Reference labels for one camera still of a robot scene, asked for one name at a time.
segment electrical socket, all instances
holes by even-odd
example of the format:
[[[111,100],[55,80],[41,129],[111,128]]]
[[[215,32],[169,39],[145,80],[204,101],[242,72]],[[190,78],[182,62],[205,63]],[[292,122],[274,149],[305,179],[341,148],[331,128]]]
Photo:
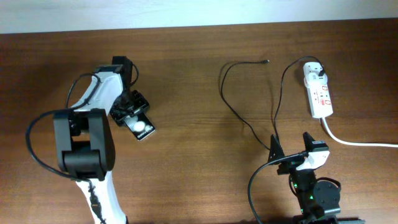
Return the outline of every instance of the electrical socket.
[[[333,114],[331,106],[328,76],[319,76],[322,66],[318,62],[307,62],[304,67],[304,85],[307,87],[313,118],[326,118]]]

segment wood grain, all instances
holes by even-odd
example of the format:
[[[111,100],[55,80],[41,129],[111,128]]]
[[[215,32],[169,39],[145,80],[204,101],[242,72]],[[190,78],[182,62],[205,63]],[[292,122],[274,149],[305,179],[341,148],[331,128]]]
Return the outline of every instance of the wood grain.
[[[241,65],[225,97],[269,144],[271,114],[283,69],[317,56],[330,77],[334,134],[349,141],[397,142],[398,19],[299,22],[169,29],[99,30],[0,35],[0,222],[92,223],[75,183],[32,160],[24,142],[34,117],[61,108],[81,73],[127,55],[140,69],[136,89],[148,99],[157,131],[137,142],[111,121],[116,145],[114,185],[131,223],[238,223],[253,220],[246,187],[268,152],[222,102],[227,62]],[[286,154],[304,149],[302,133],[324,139],[331,156],[318,176],[343,184],[341,217],[369,223],[398,219],[398,151],[338,144],[312,119],[302,63],[288,71],[278,130]],[[76,87],[77,100],[88,80]],[[32,135],[35,151],[56,167],[51,119]],[[265,220],[300,213],[287,176],[262,171],[252,188]]]

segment white cable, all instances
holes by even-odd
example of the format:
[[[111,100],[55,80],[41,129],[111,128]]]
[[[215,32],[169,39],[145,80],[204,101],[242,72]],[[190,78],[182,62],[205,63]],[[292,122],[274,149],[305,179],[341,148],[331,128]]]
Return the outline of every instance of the white cable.
[[[350,146],[379,146],[379,147],[398,147],[398,144],[383,144],[383,143],[356,143],[356,142],[346,142],[346,141],[342,141],[338,138],[336,138],[336,136],[334,136],[329,127],[328,124],[326,123],[326,119],[325,118],[321,118],[322,119],[322,124],[323,127],[325,127],[326,131],[328,132],[328,134],[330,135],[330,137],[332,139],[334,139],[336,142],[340,142],[342,144],[346,144],[346,145],[350,145]]]

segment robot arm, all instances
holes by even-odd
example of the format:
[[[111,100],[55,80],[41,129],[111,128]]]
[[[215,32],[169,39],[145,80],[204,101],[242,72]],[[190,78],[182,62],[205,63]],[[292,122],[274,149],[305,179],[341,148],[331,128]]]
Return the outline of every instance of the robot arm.
[[[289,174],[290,189],[298,199],[302,215],[295,216],[292,223],[364,223],[364,220],[358,219],[344,222],[337,219],[336,215],[341,211],[339,206],[341,184],[327,177],[316,178],[315,175],[315,170],[326,162],[329,147],[324,141],[314,140],[309,133],[303,133],[303,138],[305,151],[301,156],[290,157],[272,164],[279,165],[278,175]],[[283,149],[275,135],[272,135],[268,163],[283,158],[285,158]]]
[[[132,129],[146,118],[144,112],[149,104],[137,91],[129,90],[132,62],[128,58],[113,57],[112,65],[99,67],[94,74],[81,99],[72,106],[77,109],[61,110],[53,117],[58,166],[77,179],[90,180],[76,183],[91,207],[95,223],[125,224],[127,217],[113,186],[116,156],[107,115],[111,114],[119,126],[129,126],[136,137],[149,135],[154,127],[147,133]],[[81,134],[89,134],[90,140],[74,140]]]

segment power strip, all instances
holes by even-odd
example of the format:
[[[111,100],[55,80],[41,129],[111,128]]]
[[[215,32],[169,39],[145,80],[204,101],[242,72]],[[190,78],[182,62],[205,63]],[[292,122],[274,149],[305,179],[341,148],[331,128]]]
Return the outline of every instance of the power strip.
[[[304,85],[307,87],[312,117],[321,119],[323,127],[332,139],[349,146],[398,147],[398,144],[347,142],[334,136],[326,122],[326,117],[333,114],[328,87],[328,76],[325,74],[325,71],[322,71],[322,66],[318,62],[307,62],[303,69]]]
[[[313,118],[325,118],[333,114],[328,88],[328,76],[322,76],[322,66],[318,62],[307,62],[304,67],[304,85],[307,87]]]

